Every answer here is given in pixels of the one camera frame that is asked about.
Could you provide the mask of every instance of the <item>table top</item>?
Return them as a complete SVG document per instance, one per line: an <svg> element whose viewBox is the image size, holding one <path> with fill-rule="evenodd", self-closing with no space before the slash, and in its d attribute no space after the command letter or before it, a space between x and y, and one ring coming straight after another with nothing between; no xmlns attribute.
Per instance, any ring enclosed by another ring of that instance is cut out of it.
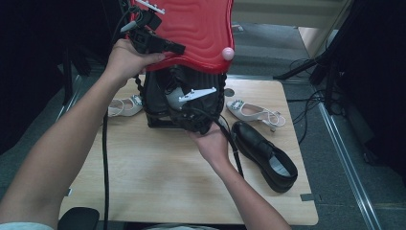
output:
<svg viewBox="0 0 406 230"><path fill-rule="evenodd" d="M289 224L316 224L318 215L314 201L301 199L301 195L309 195L311 191L281 83L227 79L226 84L226 88L235 91L233 97L226 97L226 102L242 99L249 104L280 111L286 124L276 132L271 132L267 125L258 121L249 124L284 150L299 171L293 187L284 194L278 194L268 186L257 165L240 154L245 179ZM134 80L130 80L115 98L129 98L132 94L138 94ZM230 126L237 121L226 106L222 115ZM109 219L159 223L243 223L224 184L183 129L150 128L143 110L132 117L109 118L107 149ZM237 168L231 147L229 156ZM72 207L90 207L99 210L102 218L103 186L101 127L82 170L71 186L71 195L62 202L60 215Z"/></svg>

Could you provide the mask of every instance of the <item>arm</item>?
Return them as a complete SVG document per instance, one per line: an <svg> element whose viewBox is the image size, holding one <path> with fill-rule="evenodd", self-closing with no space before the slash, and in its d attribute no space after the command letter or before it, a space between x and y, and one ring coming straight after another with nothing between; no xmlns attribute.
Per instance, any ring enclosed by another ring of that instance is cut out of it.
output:
<svg viewBox="0 0 406 230"><path fill-rule="evenodd" d="M117 91L162 54L139 55L127 40L113 47L107 67L83 98L30 150L0 203L0 223L39 222L56 229L66 191L91 149Z"/></svg>
<svg viewBox="0 0 406 230"><path fill-rule="evenodd" d="M237 172L228 157L227 139L215 124L201 136L188 132L200 153L221 178L247 229L290 229L286 220Z"/></svg>

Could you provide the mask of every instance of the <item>white sandal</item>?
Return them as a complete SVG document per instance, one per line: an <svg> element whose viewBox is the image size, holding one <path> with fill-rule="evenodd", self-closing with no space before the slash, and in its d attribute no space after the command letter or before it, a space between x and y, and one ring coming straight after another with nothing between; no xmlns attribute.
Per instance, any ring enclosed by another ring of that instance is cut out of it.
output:
<svg viewBox="0 0 406 230"><path fill-rule="evenodd" d="M280 112L245 103L243 100L227 102L227 108L241 121L262 121L271 127L271 131L276 131L277 127L282 127L286 123Z"/></svg>
<svg viewBox="0 0 406 230"><path fill-rule="evenodd" d="M143 103L138 95L132 95L127 99L113 99L108 106L108 116L130 117L138 113L143 108Z"/></svg>

